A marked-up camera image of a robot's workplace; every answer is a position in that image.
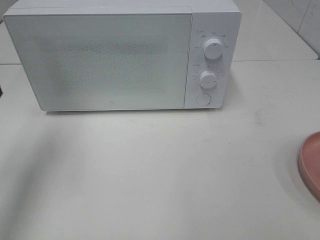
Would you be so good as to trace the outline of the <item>round white door-release button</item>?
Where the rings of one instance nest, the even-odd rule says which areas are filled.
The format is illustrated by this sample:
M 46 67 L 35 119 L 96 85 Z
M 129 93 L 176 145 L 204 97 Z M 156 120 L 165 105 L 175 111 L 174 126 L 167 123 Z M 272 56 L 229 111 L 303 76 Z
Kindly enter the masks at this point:
M 211 103 L 211 96 L 207 93 L 202 93 L 196 97 L 196 102 L 198 105 L 207 106 Z

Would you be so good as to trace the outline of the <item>pink round plate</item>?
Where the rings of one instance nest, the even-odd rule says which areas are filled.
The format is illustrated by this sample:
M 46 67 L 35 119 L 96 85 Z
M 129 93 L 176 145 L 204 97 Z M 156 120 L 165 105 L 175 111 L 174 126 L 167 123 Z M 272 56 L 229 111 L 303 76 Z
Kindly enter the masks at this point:
M 320 132 L 309 135 L 301 144 L 298 171 L 305 186 L 320 201 Z

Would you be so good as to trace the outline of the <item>white microwave door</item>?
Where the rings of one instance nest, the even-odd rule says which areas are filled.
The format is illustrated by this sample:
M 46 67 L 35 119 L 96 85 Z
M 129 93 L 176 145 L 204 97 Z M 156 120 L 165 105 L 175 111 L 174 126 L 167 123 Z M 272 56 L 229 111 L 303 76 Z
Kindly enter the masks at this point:
M 26 15 L 5 23 L 44 111 L 184 106 L 190 14 Z

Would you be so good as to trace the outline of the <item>white microwave knob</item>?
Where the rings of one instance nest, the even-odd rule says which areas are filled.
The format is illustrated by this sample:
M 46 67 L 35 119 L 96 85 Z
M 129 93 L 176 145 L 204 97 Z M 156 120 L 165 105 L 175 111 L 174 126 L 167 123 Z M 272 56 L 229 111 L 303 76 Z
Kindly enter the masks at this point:
M 206 70 L 199 75 L 199 84 L 203 89 L 212 89 L 216 86 L 217 79 L 218 78 L 213 71 Z
M 209 60 L 219 58 L 223 53 L 223 43 L 216 37 L 208 38 L 203 43 L 204 56 Z

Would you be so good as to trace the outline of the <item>white microwave oven body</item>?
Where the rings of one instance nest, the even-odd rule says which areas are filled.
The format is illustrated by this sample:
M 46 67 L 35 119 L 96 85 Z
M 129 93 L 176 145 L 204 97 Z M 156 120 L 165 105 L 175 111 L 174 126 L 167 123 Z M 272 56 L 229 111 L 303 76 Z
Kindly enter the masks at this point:
M 184 106 L 182 108 L 90 111 L 220 108 L 226 92 L 242 19 L 241 11 L 231 0 L 19 0 L 4 13 L 3 20 L 6 25 L 7 16 L 174 14 L 191 15 Z M 203 44 L 205 40 L 212 37 L 218 38 L 223 44 L 222 55 L 217 59 L 207 59 L 204 55 Z M 199 76 L 204 71 L 213 71 L 216 74 L 215 87 L 201 88 Z M 211 96 L 209 105 L 197 104 L 196 98 L 200 94 Z

